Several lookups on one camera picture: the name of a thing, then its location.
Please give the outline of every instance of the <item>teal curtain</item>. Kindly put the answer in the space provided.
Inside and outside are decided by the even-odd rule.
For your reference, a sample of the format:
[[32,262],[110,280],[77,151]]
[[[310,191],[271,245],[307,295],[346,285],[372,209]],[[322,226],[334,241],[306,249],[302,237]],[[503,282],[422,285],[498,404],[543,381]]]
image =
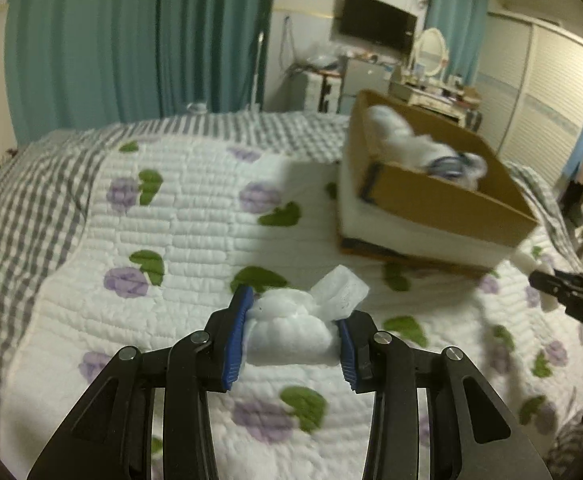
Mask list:
[[472,84],[478,70],[489,0],[430,0],[425,28],[438,28],[449,48],[446,74]]
[[193,101],[213,111],[244,108],[271,4],[9,0],[5,70],[18,143],[56,128],[183,113]]

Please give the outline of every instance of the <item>silver bolt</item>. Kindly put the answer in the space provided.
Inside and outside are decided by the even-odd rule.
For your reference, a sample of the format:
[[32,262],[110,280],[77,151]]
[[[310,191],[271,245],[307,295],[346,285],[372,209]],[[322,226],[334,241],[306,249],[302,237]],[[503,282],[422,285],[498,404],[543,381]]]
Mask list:
[[456,346],[450,346],[445,350],[445,355],[451,359],[452,361],[460,361],[465,354],[463,354],[460,348],[456,348]]
[[118,358],[121,361],[131,361],[136,357],[136,348],[133,346],[126,346],[125,348],[121,348],[121,351],[118,352]]
[[389,343],[391,343],[391,334],[381,330],[373,335],[373,340],[379,345],[389,345]]
[[200,345],[202,343],[207,343],[210,340],[210,335],[207,334],[204,330],[197,330],[193,334],[190,335],[192,343],[196,345]]

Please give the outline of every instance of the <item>black tv screen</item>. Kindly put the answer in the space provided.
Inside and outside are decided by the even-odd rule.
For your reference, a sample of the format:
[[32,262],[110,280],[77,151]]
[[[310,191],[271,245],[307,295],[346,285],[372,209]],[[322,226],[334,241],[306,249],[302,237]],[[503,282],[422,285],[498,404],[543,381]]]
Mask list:
[[378,0],[345,0],[340,33],[379,43],[409,55],[416,17]]

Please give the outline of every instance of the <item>white quilt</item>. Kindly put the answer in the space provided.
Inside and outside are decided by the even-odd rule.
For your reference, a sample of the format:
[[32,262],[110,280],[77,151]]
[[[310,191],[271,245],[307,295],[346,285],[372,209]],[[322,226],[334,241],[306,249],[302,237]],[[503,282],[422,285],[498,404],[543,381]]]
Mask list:
[[[336,173],[175,136],[113,151],[80,246],[41,287],[6,377],[0,457],[16,478],[121,346],[173,345],[226,307],[236,283],[308,290],[338,264],[370,286],[361,308],[378,326],[430,351],[460,346],[545,453],[583,404],[582,327],[543,313],[509,262],[478,283],[339,254]],[[566,268],[542,227],[521,248]],[[339,367],[245,364],[229,394],[210,395],[220,477],[360,479],[372,400],[351,392]],[[427,433],[424,424],[423,455]]]

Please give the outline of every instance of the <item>wardrobe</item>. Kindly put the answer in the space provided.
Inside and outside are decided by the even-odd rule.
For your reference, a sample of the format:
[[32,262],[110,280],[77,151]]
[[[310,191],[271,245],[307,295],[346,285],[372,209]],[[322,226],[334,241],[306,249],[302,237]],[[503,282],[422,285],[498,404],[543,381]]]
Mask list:
[[490,12],[476,89],[478,133],[501,159],[553,185],[583,127],[583,39],[523,14]]

